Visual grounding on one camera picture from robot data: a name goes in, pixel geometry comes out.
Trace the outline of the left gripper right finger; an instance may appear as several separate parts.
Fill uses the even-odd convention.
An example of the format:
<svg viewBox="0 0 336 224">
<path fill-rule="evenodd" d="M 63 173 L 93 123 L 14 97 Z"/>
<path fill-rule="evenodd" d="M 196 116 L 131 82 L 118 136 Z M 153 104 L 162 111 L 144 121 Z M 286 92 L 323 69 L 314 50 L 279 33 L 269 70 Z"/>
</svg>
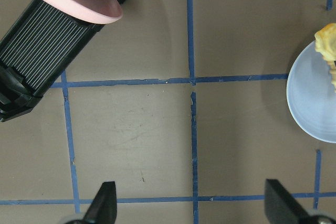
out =
<svg viewBox="0 0 336 224">
<path fill-rule="evenodd" d="M 335 223 L 318 210 L 305 210 L 277 179 L 265 180 L 264 212 L 269 223 Z"/>
</svg>

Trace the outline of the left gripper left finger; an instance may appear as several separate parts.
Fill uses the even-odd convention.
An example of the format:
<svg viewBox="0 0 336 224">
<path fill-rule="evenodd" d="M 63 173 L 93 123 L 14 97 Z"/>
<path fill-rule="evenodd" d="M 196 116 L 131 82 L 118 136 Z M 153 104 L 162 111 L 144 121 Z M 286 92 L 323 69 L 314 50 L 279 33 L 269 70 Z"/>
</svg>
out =
<svg viewBox="0 0 336 224">
<path fill-rule="evenodd" d="M 61 223 L 113 224 L 117 218 L 117 195 L 115 182 L 104 182 L 89 208 L 82 216 L 64 217 Z"/>
</svg>

